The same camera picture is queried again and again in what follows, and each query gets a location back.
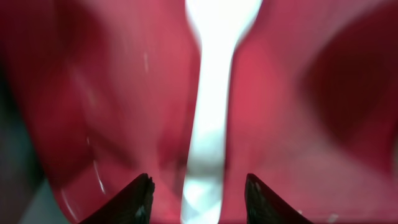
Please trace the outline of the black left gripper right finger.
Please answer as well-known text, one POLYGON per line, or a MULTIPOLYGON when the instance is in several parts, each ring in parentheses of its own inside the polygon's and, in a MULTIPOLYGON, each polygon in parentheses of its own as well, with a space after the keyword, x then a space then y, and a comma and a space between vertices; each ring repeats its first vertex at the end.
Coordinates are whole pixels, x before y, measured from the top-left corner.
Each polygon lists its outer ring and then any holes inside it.
POLYGON ((252 173, 246 176, 244 197, 247 224, 313 224, 252 173))

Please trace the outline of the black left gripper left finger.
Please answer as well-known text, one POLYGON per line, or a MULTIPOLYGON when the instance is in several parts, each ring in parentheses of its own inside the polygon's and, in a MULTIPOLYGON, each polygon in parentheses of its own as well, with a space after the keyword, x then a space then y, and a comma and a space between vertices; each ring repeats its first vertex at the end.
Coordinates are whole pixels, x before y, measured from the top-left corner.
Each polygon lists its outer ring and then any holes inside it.
POLYGON ((149 224, 155 183, 142 173, 80 224, 149 224))

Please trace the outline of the white plastic fork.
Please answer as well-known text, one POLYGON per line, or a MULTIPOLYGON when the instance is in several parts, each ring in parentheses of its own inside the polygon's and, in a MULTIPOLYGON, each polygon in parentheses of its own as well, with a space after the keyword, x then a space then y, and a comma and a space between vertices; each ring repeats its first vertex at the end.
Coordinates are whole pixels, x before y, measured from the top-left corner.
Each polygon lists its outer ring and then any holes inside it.
POLYGON ((201 59, 183 183, 183 224, 220 220, 231 64, 234 51, 254 24, 261 4, 261 0, 185 1, 185 13, 201 59))

